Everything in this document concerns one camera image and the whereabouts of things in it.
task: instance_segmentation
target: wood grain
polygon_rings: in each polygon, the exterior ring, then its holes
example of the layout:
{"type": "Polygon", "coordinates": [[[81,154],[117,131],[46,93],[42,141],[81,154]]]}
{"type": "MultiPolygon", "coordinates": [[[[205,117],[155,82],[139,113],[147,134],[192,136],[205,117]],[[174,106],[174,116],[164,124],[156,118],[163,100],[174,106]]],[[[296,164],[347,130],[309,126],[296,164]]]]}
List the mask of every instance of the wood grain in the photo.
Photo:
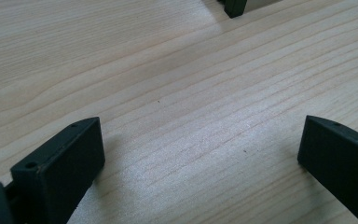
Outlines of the wood grain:
{"type": "Polygon", "coordinates": [[[358,0],[0,0],[0,181],[103,123],[69,223],[358,223],[297,164],[308,114],[358,131],[358,0]]]}

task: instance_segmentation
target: wooden table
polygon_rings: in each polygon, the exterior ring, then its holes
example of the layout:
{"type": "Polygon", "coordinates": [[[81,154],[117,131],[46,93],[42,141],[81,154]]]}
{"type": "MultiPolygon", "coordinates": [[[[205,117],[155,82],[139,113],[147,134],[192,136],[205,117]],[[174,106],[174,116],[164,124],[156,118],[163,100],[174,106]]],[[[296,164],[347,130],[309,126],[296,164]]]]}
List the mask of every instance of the wooden table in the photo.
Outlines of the wooden table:
{"type": "Polygon", "coordinates": [[[358,0],[0,0],[0,181],[101,117],[69,223],[358,223],[297,164],[306,115],[358,131],[358,0]]]}

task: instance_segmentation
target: small hole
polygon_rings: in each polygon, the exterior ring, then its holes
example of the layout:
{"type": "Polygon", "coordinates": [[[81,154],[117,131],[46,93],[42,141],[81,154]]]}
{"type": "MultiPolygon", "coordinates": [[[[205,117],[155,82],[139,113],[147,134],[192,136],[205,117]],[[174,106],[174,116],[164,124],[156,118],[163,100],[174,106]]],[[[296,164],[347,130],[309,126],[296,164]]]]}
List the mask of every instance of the small hole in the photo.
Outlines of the small hole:
{"type": "Polygon", "coordinates": [[[25,168],[27,169],[33,169],[37,166],[37,163],[34,162],[34,161],[31,161],[31,162],[28,162],[26,165],[25,165],[25,168]]]}

